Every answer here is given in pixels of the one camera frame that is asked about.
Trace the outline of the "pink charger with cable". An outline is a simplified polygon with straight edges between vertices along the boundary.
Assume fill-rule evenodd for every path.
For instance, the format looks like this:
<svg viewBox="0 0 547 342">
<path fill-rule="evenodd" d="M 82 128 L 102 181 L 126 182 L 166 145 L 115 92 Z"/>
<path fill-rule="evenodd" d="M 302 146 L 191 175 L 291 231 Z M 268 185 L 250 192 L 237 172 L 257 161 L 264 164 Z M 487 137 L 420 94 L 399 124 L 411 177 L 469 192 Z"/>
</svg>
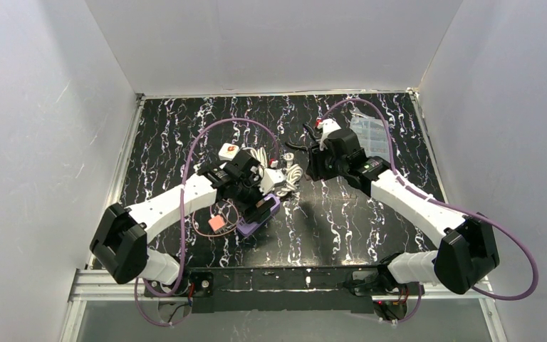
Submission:
<svg viewBox="0 0 547 342">
<path fill-rule="evenodd" d="M 235 220 L 231 222 L 227 216 L 224 215 L 223 209 L 228 209 L 230 213 L 235 215 Z M 236 206 L 230 200 L 224 200 L 223 204 L 212 204 L 209 207 L 210 218 L 207 221 L 209 231 L 202 232 L 200 225 L 195 219 L 195 213 L 190 217 L 191 227 L 194 232 L 206 238 L 223 237 L 236 231 L 239 223 L 240 213 Z"/>
</svg>

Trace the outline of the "white tiger power strip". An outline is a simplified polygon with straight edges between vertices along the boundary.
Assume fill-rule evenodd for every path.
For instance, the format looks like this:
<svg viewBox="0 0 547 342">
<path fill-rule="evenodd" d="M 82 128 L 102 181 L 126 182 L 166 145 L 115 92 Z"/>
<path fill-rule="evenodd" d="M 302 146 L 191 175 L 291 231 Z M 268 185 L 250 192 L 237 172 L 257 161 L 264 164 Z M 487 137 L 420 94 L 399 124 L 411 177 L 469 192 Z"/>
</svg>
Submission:
<svg viewBox="0 0 547 342">
<path fill-rule="evenodd" d="M 232 161 L 240 150 L 241 148 L 238 145 L 224 143 L 219 149 L 218 158 L 224 162 Z"/>
</svg>

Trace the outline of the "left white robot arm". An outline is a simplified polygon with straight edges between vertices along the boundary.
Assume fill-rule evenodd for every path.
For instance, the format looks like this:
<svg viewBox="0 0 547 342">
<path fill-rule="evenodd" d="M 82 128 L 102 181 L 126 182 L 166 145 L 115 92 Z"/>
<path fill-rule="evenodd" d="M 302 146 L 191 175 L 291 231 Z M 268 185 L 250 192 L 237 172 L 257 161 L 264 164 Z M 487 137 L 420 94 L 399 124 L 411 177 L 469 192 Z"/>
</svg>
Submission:
<svg viewBox="0 0 547 342">
<path fill-rule="evenodd" d="M 240 224 L 259 227 L 276 203 L 274 189 L 285 181 L 281 170 L 264 167 L 240 150 L 232 160 L 202 165 L 182 184 L 145 202 L 129 207 L 110 205 L 89 249 L 118 284 L 136 277 L 173 284 L 184 262 L 148 247 L 158 234 L 222 200 L 238 209 Z"/>
</svg>

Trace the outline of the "purple power strip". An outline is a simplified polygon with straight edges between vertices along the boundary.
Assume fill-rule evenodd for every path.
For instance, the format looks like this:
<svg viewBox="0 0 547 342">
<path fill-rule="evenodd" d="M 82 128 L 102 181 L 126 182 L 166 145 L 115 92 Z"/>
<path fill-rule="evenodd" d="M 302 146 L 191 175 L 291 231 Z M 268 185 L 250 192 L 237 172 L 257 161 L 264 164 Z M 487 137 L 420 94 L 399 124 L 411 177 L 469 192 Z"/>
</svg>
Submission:
<svg viewBox="0 0 547 342">
<path fill-rule="evenodd" d="M 275 194 L 269 194 L 264 197 L 261 204 L 256 207 L 255 215 L 246 219 L 242 217 L 236 224 L 236 230 L 243 237 L 251 236 L 259 227 L 262 227 L 272 219 L 281 206 L 281 201 Z"/>
</svg>

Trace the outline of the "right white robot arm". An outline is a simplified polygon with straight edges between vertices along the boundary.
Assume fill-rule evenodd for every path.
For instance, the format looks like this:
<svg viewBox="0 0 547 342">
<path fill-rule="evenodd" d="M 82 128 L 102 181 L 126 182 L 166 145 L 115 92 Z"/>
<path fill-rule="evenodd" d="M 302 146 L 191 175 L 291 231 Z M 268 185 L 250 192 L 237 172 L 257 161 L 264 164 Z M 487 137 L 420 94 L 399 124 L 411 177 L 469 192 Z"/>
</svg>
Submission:
<svg viewBox="0 0 547 342">
<path fill-rule="evenodd" d="M 308 148 L 306 174 L 314 181 L 344 178 L 368 197 L 408 220 L 435 245 L 430 252 L 399 253 L 377 266 L 378 283 L 388 289 L 400 284 L 441 284 L 464 294 L 499 265 L 493 228 L 473 216 L 434 204 L 381 157 L 368 157 L 357 135 L 333 120 L 317 126 L 317 142 Z"/>
</svg>

